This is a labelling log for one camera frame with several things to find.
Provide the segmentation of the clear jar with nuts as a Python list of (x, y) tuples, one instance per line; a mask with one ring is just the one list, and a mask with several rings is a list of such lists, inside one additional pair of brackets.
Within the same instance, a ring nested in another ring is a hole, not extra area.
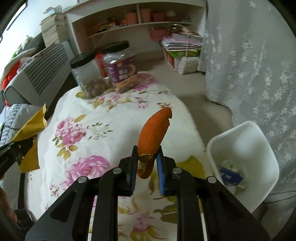
[(70, 61), (70, 66), (77, 84), (87, 99), (101, 96), (112, 88), (109, 79), (102, 76), (99, 60), (93, 51), (75, 56)]

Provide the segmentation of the orange peel piece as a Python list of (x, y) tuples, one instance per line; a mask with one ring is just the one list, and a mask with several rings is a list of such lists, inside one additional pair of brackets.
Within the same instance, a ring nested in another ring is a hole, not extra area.
[(138, 139), (138, 169), (141, 179), (147, 179), (154, 168), (156, 154), (170, 126), (172, 111), (165, 107), (152, 115), (144, 124)]

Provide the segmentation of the blue toothpaste box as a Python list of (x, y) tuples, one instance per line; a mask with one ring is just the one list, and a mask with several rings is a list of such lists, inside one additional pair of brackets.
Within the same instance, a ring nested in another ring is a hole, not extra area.
[(223, 181), (229, 182), (233, 185), (239, 185), (243, 180), (243, 177), (239, 173), (233, 172), (226, 168), (220, 168), (219, 174)]

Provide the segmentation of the stack of books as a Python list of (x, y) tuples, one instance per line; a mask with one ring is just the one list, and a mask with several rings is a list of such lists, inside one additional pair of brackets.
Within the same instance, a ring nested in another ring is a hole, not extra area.
[(70, 40), (67, 17), (64, 14), (55, 14), (41, 21), (41, 33), (46, 47)]

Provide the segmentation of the grey quilted blanket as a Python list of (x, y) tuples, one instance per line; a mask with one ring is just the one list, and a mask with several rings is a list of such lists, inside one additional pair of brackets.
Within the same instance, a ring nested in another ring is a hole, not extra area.
[(40, 106), (30, 104), (5, 106), (1, 112), (1, 146), (10, 143), (23, 125), (40, 109)]

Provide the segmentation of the yellow paper envelope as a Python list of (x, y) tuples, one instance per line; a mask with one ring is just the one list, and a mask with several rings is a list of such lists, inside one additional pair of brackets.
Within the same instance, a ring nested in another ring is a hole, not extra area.
[(16, 133), (13, 142), (29, 145), (29, 150), (25, 151), (25, 155), (20, 163), (20, 172), (28, 173), (40, 168), (38, 160), (37, 135), (48, 125), (45, 119), (46, 105), (37, 111)]

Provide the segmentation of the stack of papers and boxes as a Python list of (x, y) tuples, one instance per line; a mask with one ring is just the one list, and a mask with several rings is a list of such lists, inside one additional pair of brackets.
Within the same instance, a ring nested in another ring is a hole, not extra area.
[(203, 37), (193, 29), (181, 24), (172, 24), (169, 33), (160, 41), (165, 60), (178, 73), (182, 57), (199, 57)]

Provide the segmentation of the white bookshelf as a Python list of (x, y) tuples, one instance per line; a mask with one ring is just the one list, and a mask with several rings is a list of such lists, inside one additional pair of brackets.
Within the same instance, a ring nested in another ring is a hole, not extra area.
[[(204, 34), (207, 1), (84, 1), (67, 8), (70, 43), (75, 54), (108, 43), (127, 40), (140, 59), (158, 58), (161, 44), (149, 37), (149, 29), (172, 24)], [(126, 13), (137, 13), (138, 24), (127, 25)]]

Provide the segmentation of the white floral lace curtain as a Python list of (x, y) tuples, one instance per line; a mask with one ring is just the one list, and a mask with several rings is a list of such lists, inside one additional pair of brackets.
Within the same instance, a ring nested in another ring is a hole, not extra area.
[(276, 155), (273, 194), (295, 193), (295, 36), (269, 1), (207, 1), (200, 69), (207, 97), (253, 121)]

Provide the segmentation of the floral tablecloth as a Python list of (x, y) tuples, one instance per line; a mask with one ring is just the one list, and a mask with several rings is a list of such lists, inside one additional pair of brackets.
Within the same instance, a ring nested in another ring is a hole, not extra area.
[[(125, 93), (85, 99), (76, 87), (59, 100), (38, 136), (40, 168), (27, 174), (26, 209), (33, 220), (80, 176), (96, 178), (132, 153), (145, 122), (170, 108), (173, 117), (162, 141), (164, 155), (199, 177), (207, 167), (204, 144), (185, 105), (149, 73)], [(118, 199), (120, 240), (176, 240), (177, 203), (159, 193), (157, 173), (136, 181), (132, 197)]]

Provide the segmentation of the pink basket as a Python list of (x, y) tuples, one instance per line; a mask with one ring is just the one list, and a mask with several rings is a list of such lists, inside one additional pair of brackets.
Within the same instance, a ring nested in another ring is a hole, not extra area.
[(155, 42), (162, 41), (168, 33), (168, 29), (149, 29), (149, 37)]

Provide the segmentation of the purple label nut jar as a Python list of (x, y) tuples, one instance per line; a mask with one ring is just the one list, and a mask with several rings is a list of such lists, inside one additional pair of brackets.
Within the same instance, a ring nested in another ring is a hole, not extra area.
[(108, 76), (118, 92), (127, 92), (138, 84), (135, 54), (127, 40), (105, 45), (102, 54)]

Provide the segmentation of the red box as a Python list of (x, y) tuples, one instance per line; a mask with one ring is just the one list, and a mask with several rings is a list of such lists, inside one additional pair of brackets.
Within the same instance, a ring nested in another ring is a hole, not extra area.
[(103, 54), (101, 48), (96, 48), (94, 50), (95, 58), (98, 60), (99, 69), (101, 72), (101, 75), (103, 78), (108, 77), (107, 69), (105, 67), (104, 61), (103, 61)]

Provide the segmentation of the white paper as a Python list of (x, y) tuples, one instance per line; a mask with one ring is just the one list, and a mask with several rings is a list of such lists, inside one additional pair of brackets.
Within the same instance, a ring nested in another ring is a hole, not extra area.
[(230, 160), (222, 161), (221, 164), (220, 164), (220, 167), (224, 168), (224, 169), (227, 169), (227, 170), (230, 170), (230, 171), (232, 171), (234, 173), (238, 172), (238, 169), (234, 166), (234, 164)]

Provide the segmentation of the red plush toy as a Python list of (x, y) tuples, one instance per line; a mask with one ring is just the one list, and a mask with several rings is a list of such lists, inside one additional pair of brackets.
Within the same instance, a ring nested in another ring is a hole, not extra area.
[(16, 76), (18, 69), (20, 68), (20, 61), (9, 64), (7, 70), (4, 71), (4, 78), (1, 81), (2, 90), (5, 90), (10, 81)]

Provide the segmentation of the grey striped sofa cushion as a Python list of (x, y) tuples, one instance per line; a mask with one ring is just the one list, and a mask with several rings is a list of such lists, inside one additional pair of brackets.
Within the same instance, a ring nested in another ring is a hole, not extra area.
[(11, 105), (28, 103), (49, 107), (71, 73), (73, 58), (68, 41), (45, 48), (10, 81), (4, 90), (5, 100)]

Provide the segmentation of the white trash bin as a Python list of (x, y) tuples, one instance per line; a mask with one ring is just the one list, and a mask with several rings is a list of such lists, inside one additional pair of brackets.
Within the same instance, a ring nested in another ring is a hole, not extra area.
[(230, 161), (243, 177), (243, 186), (234, 196), (254, 212), (278, 182), (280, 170), (275, 154), (260, 127), (246, 121), (208, 142), (206, 153), (216, 178), (223, 161)]

